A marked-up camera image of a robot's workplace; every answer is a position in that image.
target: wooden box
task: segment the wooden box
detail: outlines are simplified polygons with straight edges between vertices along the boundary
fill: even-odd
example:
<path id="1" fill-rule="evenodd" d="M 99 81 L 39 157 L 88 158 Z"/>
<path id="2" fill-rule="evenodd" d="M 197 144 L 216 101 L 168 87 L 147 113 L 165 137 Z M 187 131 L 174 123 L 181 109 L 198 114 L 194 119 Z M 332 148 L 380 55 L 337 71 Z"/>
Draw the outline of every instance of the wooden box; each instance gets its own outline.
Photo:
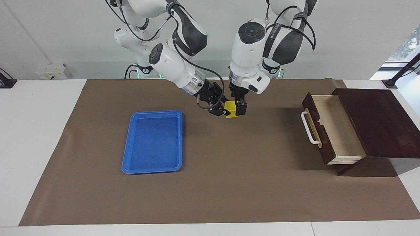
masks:
<path id="1" fill-rule="evenodd" d="M 390 90 L 308 93 L 302 104 L 309 139 L 339 176 L 392 177 L 420 166 L 420 131 Z"/>

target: brown paper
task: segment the brown paper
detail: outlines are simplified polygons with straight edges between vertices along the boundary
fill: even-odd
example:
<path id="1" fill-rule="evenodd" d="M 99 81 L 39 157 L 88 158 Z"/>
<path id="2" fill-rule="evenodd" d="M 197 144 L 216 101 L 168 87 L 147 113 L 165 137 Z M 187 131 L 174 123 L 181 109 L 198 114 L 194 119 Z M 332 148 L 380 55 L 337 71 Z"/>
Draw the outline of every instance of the brown paper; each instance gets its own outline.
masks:
<path id="1" fill-rule="evenodd" d="M 165 80 L 89 80 L 20 225 L 419 219 L 398 177 L 338 177 L 309 142 L 302 100 L 337 87 L 273 80 L 247 95 L 245 116 L 226 119 Z M 126 175 L 130 116 L 150 110 L 183 113 L 184 164 Z"/>

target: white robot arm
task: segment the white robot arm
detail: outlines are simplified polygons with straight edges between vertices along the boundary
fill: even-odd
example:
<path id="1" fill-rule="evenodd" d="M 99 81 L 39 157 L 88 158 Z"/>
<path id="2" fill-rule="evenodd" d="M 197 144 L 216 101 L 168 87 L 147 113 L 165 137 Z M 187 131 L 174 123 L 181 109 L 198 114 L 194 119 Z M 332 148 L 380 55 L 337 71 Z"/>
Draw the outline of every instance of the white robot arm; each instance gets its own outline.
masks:
<path id="1" fill-rule="evenodd" d="M 278 15 L 274 23 L 252 19 L 243 24 L 234 40 L 230 64 L 229 88 L 235 97 L 236 115 L 246 113 L 245 95 L 249 91 L 261 94 L 277 78 L 280 66 L 298 56 L 303 38 L 315 49 L 315 34 L 307 22 L 317 0 L 277 0 L 270 3 Z M 308 25 L 314 42 L 303 33 Z"/>
<path id="2" fill-rule="evenodd" d="M 148 55 L 148 66 L 154 68 L 187 94 L 197 97 L 198 106 L 200 106 L 199 101 L 201 100 L 206 102 L 209 107 L 200 107 L 208 109 L 211 114 L 230 115 L 230 112 L 222 105 L 227 101 L 223 95 L 224 89 L 215 82 L 210 83 L 203 73 L 188 61 L 207 46 L 207 33 L 180 3 L 176 0 L 123 0 L 123 3 L 120 4 L 119 0 L 115 0 L 114 5 L 120 8 L 127 23 L 135 25 L 138 29 L 137 32 L 140 30 L 143 33 L 141 37 L 133 34 L 128 35 L 130 31 L 122 28 L 117 29 L 114 34 L 116 41 L 122 47 L 128 48 L 136 55 L 138 64 L 141 63 L 143 66 L 145 64 L 144 56 Z M 151 35 L 148 31 L 147 23 L 149 21 L 146 17 L 156 17 L 165 12 L 175 19 L 177 27 L 165 44 L 157 44 L 152 50 L 149 50 L 147 46 L 143 45 L 144 42 L 151 41 L 143 39 L 146 34 Z"/>

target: plastic tray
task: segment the plastic tray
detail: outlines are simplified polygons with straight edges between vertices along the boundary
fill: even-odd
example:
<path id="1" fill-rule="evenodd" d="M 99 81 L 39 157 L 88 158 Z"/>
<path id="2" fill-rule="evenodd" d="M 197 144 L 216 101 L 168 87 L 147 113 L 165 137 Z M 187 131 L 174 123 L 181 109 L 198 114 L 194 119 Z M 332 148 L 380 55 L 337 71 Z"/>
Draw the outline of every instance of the plastic tray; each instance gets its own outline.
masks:
<path id="1" fill-rule="evenodd" d="M 126 174 L 177 171 L 182 166 L 182 113 L 137 112 L 131 116 L 122 171 Z"/>

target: white handle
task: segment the white handle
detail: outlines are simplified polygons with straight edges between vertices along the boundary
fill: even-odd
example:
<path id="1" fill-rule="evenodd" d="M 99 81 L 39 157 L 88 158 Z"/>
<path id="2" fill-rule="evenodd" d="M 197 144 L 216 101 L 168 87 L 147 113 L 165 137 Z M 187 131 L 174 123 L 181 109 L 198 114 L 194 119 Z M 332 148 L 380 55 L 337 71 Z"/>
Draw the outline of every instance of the white handle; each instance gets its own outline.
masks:
<path id="1" fill-rule="evenodd" d="M 308 134 L 309 141 L 312 144 L 319 144 L 320 143 L 319 141 L 316 141 L 312 138 L 311 131 L 309 130 L 309 126 L 308 126 L 308 124 L 306 122 L 306 119 L 305 119 L 305 115 L 307 115 L 307 114 L 309 114 L 309 112 L 304 111 L 304 112 L 302 112 L 302 114 L 300 114 L 300 117 L 302 118 L 302 122 L 303 122 L 303 125 L 305 126 L 306 133 Z"/>

